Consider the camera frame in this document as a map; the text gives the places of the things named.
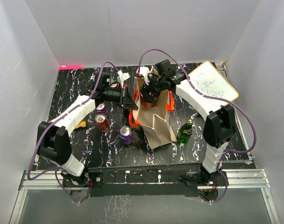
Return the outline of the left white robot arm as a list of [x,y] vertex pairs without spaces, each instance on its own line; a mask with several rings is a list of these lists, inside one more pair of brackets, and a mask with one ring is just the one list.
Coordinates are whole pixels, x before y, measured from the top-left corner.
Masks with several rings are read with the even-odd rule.
[[102,72],[90,80],[74,103],[51,122],[42,122],[38,127],[37,154],[73,176],[78,186],[85,186],[89,175],[85,166],[72,154],[70,135],[76,126],[103,102],[115,102],[119,107],[137,110],[137,105],[128,92],[124,81],[128,73],[118,71],[117,80],[109,73]]

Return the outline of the beige canvas bag orange handles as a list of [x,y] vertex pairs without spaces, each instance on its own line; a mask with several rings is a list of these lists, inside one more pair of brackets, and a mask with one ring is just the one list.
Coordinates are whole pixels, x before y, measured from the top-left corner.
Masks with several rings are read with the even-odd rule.
[[[150,72],[158,74],[152,67]],[[138,106],[137,110],[131,110],[128,121],[131,127],[140,126],[144,130],[149,147],[151,149],[175,142],[176,136],[169,124],[170,112],[174,110],[174,98],[172,92],[164,90],[161,92],[156,106],[144,108],[142,106],[143,97],[140,88],[144,84],[144,79],[134,78],[134,95],[133,100]]]

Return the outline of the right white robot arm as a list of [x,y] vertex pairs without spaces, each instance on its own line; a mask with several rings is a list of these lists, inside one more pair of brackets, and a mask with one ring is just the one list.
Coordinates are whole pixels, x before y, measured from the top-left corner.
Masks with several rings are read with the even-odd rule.
[[[212,185],[217,181],[218,175],[222,174],[222,158],[236,131],[235,113],[231,103],[239,94],[210,61],[203,62],[191,73],[183,74],[180,78],[180,82],[175,85],[175,94],[193,106],[205,121],[203,138],[207,144],[200,171],[188,180]],[[229,99],[210,96],[209,91],[200,90],[200,84],[207,84],[212,90],[216,90],[216,85],[220,84],[225,88],[225,95]]]

